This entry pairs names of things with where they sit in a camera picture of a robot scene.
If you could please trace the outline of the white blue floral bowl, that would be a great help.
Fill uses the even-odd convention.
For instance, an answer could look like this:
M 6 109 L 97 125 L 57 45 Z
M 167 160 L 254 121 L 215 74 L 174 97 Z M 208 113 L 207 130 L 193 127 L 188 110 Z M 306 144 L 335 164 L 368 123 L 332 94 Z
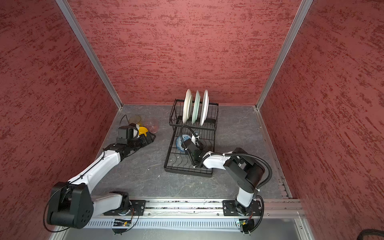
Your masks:
M 183 142 L 185 142 L 186 140 L 190 140 L 191 139 L 191 136 L 189 135 L 181 135 L 181 136 L 178 136 L 177 139 L 176 139 L 176 148 L 181 151 L 181 152 L 185 152 L 184 148 L 183 148 Z

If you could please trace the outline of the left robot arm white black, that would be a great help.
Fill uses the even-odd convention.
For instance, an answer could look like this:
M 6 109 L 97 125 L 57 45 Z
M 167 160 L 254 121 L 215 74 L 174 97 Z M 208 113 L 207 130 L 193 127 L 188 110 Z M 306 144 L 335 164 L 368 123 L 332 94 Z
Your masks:
M 82 229 L 91 218 L 112 212 L 120 216 L 134 215 L 129 194 L 112 191 L 105 196 L 92 198 L 91 193 L 99 181 L 122 160 L 133 155 L 139 149 L 153 143 L 156 135 L 147 132 L 125 144 L 110 144 L 103 153 L 86 169 L 67 182 L 56 183 L 48 200 L 43 225 Z

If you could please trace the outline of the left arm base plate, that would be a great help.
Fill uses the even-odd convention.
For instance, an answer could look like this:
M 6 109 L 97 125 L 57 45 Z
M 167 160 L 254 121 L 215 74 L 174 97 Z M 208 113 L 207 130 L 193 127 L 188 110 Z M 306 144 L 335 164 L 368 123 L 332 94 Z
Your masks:
M 146 200 L 130 200 L 130 205 L 128 207 L 119 207 L 118 209 L 105 212 L 103 215 L 118 217 L 142 216 L 144 214 L 146 203 Z

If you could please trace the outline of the pink transparent cup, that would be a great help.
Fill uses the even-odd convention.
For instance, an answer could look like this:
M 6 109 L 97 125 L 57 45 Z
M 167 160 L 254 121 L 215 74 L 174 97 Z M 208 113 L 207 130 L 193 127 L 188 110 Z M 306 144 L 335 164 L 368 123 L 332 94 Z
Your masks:
M 154 118 L 146 120 L 146 128 L 149 132 L 156 134 L 159 131 L 159 121 Z

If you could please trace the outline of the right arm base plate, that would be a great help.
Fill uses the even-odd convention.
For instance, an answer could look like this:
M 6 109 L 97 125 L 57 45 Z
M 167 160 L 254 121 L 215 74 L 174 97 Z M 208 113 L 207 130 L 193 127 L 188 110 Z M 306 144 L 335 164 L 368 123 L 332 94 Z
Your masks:
M 224 200 L 223 204 L 223 212 L 224 216 L 261 216 L 262 214 L 262 206 L 259 201 L 252 200 L 248 207 L 244 207 L 236 200 Z

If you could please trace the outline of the amber transparent cup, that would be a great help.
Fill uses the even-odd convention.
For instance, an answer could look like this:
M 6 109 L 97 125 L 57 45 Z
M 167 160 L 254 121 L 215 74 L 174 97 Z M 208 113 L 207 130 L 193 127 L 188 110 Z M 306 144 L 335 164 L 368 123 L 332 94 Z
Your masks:
M 129 118 L 128 122 L 129 124 L 135 124 L 135 125 L 139 125 L 139 126 L 142 126 L 142 117 L 139 116 L 139 115 L 133 115 Z

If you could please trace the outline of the yellow bowl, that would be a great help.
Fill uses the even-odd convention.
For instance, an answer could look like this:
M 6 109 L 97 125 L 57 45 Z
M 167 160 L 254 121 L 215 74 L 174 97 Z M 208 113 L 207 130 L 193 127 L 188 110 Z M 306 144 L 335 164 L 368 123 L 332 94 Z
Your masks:
M 141 135 L 147 136 L 148 132 L 149 130 L 146 127 L 142 127 L 142 126 L 139 127 L 139 136 Z

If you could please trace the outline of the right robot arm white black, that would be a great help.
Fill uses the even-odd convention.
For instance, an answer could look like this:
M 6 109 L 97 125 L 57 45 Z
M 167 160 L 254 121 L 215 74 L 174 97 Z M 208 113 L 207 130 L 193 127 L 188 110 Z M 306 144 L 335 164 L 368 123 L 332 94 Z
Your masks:
M 241 216 L 250 214 L 255 192 L 272 178 L 271 166 L 264 159 L 250 155 L 242 148 L 228 153 L 204 152 L 198 140 L 182 141 L 182 148 L 196 169 L 204 166 L 207 169 L 225 170 L 235 180 L 239 186 L 235 208 Z

